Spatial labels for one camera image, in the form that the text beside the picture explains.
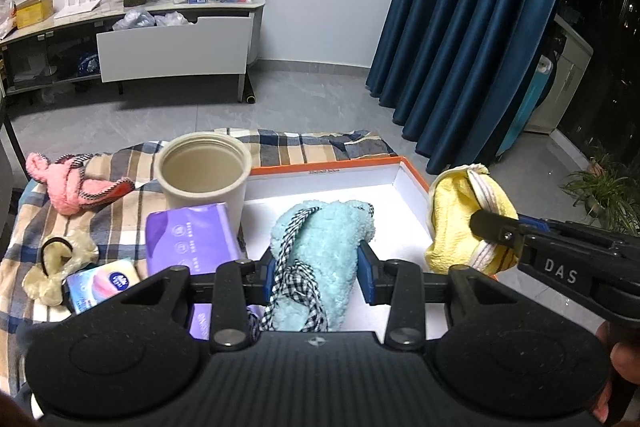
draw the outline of blue curtain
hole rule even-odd
[[[367,87],[427,172],[473,163],[518,92],[555,0],[392,0]]]

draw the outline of purple tissue package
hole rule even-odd
[[[238,241],[226,218],[226,204],[204,204],[154,212],[146,218],[146,267],[149,275],[181,264],[191,274],[213,273],[240,259]],[[211,304],[196,304],[190,333],[209,338]]]

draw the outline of hand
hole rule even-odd
[[[602,323],[596,331],[596,337],[609,346],[609,324]],[[640,385],[640,344],[619,342],[611,349],[613,369],[625,380]],[[609,415],[609,398],[611,397],[611,380],[607,382],[600,399],[593,410],[593,415],[602,423]]]

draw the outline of plaid tablecloth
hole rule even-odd
[[[254,166],[274,166],[395,156],[376,134],[293,134],[268,130],[217,129],[246,143]],[[17,352],[15,330],[23,321],[61,320],[68,311],[47,308],[29,299],[22,278],[36,263],[42,238],[71,229],[90,232],[100,251],[99,263],[130,258],[146,275],[145,224],[151,212],[165,209],[164,196],[154,179],[156,155],[164,142],[145,142],[113,154],[94,156],[86,166],[89,177],[116,181],[127,176],[136,190],[114,203],[71,218],[60,216],[49,203],[46,186],[31,183],[22,196],[10,247],[0,263],[0,389],[14,395],[24,381],[23,361]]]

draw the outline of gray tile floor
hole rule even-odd
[[[175,78],[126,82],[122,96],[114,85],[98,84],[82,94],[69,88],[50,105],[29,105],[22,100],[10,108],[10,115],[24,152],[37,151],[50,158],[111,152],[145,140],[170,140],[217,127],[291,132],[368,129],[377,131],[424,172],[426,158],[414,152],[414,143],[402,139],[401,127],[391,122],[393,110],[380,107],[369,96],[362,77],[254,70],[252,83],[255,105],[235,101],[232,78]],[[8,150],[6,139],[3,141]],[[523,135],[500,163],[490,166],[494,179],[520,213],[582,221],[583,208],[573,207],[572,199],[558,188],[576,168],[549,137],[531,134]],[[433,179],[424,175],[427,181]],[[15,162],[14,177],[16,186],[24,185]],[[567,308],[565,299],[524,274],[506,277],[510,285],[587,327],[599,322],[580,308]]]

